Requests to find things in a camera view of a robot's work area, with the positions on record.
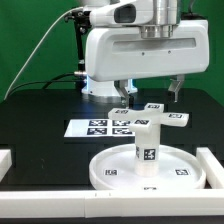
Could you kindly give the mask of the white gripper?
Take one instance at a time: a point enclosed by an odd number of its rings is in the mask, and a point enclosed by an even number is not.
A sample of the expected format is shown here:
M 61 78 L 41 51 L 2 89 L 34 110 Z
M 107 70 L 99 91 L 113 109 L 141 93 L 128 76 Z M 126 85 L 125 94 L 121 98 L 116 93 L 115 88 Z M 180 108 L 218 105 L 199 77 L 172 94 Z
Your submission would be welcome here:
M 115 81 L 114 87 L 128 109 L 133 108 L 134 97 L 126 90 L 125 79 L 176 75 L 168 92 L 177 102 L 185 81 L 183 74 L 203 72 L 208 65 L 205 20 L 183 20 L 169 38 L 144 39 L 138 27 L 95 28 L 86 42 L 87 75 L 97 82 Z

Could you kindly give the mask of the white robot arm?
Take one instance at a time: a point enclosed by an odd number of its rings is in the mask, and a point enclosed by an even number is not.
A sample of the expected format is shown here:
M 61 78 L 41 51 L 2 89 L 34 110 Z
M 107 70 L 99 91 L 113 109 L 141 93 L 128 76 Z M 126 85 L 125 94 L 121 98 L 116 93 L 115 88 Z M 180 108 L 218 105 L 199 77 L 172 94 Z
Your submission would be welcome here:
M 87 86 L 100 103 L 129 101 L 134 79 L 186 74 L 209 65 L 208 21 L 181 18 L 181 0 L 85 0 Z

